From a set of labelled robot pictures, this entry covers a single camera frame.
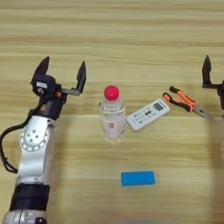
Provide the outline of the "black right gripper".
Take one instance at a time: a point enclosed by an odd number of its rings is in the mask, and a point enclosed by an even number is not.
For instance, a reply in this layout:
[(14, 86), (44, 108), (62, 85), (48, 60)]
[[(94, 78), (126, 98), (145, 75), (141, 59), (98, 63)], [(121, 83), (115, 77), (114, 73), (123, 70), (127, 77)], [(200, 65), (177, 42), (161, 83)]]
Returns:
[(203, 88), (214, 88), (218, 90), (218, 96), (220, 97), (220, 106), (224, 109), (224, 85), (223, 84), (213, 84), (210, 79), (210, 72), (212, 71), (211, 61), (207, 55), (204, 59), (202, 66), (202, 87)]

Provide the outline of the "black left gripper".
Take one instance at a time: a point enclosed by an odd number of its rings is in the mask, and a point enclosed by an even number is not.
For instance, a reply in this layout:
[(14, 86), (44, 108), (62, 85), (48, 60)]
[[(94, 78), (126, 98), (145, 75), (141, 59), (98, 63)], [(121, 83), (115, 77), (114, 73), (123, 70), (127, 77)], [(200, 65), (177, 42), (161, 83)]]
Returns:
[[(49, 67), (50, 57), (45, 57), (37, 66), (34, 74), (35, 75), (46, 75)], [(77, 85), (70, 89), (56, 87), (52, 95), (45, 93), (42, 88), (40, 91), (37, 87), (33, 88), (32, 91), (39, 97), (38, 106), (29, 111), (28, 116), (43, 116), (51, 119), (58, 119), (60, 117), (63, 105), (67, 102), (67, 95), (80, 95), (83, 92), (86, 83), (86, 63), (82, 62), (77, 73)]]

